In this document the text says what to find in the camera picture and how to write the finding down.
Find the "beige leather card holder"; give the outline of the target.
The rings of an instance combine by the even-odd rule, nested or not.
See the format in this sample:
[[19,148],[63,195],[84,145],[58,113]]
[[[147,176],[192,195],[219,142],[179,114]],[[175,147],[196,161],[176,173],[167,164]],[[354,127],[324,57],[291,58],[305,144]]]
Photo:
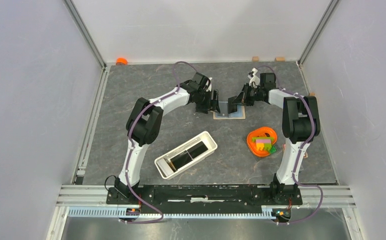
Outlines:
[[244,120],[246,118],[245,107],[242,105],[234,105],[235,111],[229,112],[229,104],[227,101],[219,101],[220,112],[213,112],[214,120]]

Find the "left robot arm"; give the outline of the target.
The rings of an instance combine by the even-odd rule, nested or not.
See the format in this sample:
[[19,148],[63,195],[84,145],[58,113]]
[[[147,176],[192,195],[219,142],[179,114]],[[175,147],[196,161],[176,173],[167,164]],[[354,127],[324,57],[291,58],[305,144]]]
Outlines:
[[139,98],[126,123],[128,149],[115,187],[126,204],[137,200],[136,186],[148,147],[157,139],[163,117],[178,107],[194,103],[196,111],[207,114],[220,112],[218,91],[212,89],[212,78],[196,72],[192,79],[181,82],[159,97]]

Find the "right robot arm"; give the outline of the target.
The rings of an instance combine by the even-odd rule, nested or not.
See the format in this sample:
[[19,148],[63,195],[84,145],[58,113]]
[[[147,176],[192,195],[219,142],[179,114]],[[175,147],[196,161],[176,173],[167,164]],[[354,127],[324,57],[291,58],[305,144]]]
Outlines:
[[320,132],[317,99],[302,96],[285,88],[277,87],[273,72],[249,72],[249,83],[241,92],[228,100],[228,112],[234,113],[239,105],[252,106],[263,101],[280,107],[282,112],[282,132],[286,139],[283,158],[273,181],[270,183],[269,196],[276,204],[299,195],[298,171],[305,152],[311,141]]

